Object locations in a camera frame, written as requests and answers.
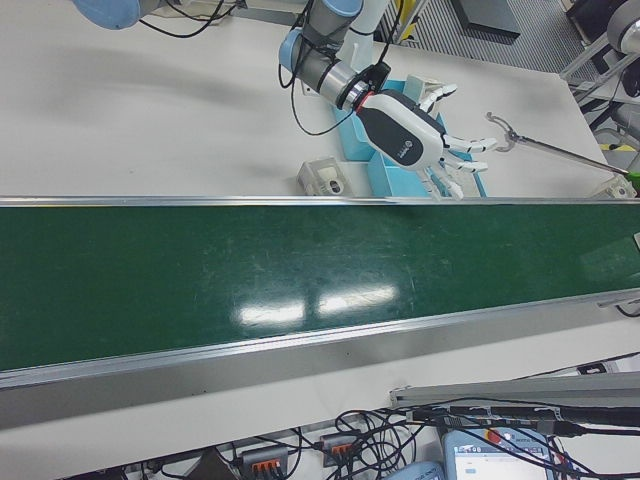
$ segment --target conveyor belt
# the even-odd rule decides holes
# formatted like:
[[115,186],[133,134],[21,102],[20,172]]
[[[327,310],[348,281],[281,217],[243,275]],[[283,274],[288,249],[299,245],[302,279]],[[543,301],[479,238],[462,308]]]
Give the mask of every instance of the conveyor belt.
[[0,371],[640,288],[635,203],[5,207],[0,225]]

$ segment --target light blue container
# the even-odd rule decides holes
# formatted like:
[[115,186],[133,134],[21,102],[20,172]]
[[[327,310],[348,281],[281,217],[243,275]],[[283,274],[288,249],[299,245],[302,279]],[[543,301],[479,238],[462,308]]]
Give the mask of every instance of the light blue container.
[[398,167],[379,152],[375,152],[369,165],[369,184],[376,197],[428,197],[415,172]]
[[[383,88],[402,92],[404,83],[402,80],[387,80]],[[348,115],[348,112],[334,108],[334,114],[336,120],[341,121]],[[440,115],[438,115],[437,121],[446,128]],[[346,160],[352,162],[369,162],[369,165],[367,165],[367,173],[374,196],[429,197],[424,185],[422,185],[422,182],[415,172],[398,167],[389,158],[377,152],[369,145],[364,126],[358,117],[351,115],[338,126],[338,132],[340,133],[340,140]],[[451,153],[466,162],[472,159],[468,153]],[[486,197],[480,177],[477,173],[474,173],[473,176],[480,196]],[[432,177],[432,179],[443,197],[451,196],[436,177]]]

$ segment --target gray device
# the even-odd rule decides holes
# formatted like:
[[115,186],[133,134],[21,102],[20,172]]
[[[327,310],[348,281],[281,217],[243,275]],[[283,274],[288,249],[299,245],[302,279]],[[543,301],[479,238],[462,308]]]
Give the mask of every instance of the gray device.
[[444,436],[447,480],[553,480],[550,470],[527,463],[493,446],[498,445],[531,460],[549,462],[550,452],[541,435],[527,431],[538,440],[536,441],[510,428],[478,428],[472,432],[482,436],[486,442],[464,431],[454,431]]

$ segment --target floor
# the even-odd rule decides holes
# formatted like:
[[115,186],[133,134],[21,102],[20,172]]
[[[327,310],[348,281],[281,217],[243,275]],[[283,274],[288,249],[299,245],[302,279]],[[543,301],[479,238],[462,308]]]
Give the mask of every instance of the floor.
[[[522,34],[515,40],[464,29],[451,0],[431,0],[424,9],[407,46],[474,58],[503,65],[560,72],[583,49],[580,35],[566,17],[559,0],[507,0]],[[394,13],[385,15],[388,31]],[[590,80],[597,74],[591,65],[576,77]]]

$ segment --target robot finger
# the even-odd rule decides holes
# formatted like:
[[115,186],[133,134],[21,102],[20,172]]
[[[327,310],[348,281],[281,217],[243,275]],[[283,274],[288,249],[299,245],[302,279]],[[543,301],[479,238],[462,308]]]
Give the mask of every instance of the robot finger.
[[462,191],[462,187],[456,183],[456,181],[447,173],[447,171],[442,168],[440,171],[433,172],[433,174],[438,178],[440,183],[442,183],[449,194],[455,198],[456,200],[462,200],[464,198],[464,192]]
[[449,168],[453,168],[454,170],[462,170],[463,172],[484,172],[485,170],[489,169],[489,166],[485,162],[465,162],[464,160],[460,160],[458,157],[451,155],[451,153],[449,152],[445,152],[442,161]]
[[437,101],[442,100],[445,97],[448,97],[452,93],[454,93],[458,89],[458,86],[455,83],[450,83],[448,85],[442,85],[441,87],[436,88],[432,91],[427,97],[422,100],[420,103],[420,109],[429,113],[433,110],[433,106]]
[[492,150],[498,144],[495,138],[483,138],[482,140],[463,140],[462,138],[452,137],[451,135],[443,136],[445,148],[449,148],[456,152],[463,153],[481,153]]
[[434,200],[442,200],[442,195],[440,194],[438,186],[433,183],[433,180],[431,179],[431,173],[428,170],[418,170],[416,173],[418,174],[418,178],[420,178],[424,189],[429,194],[429,197]]

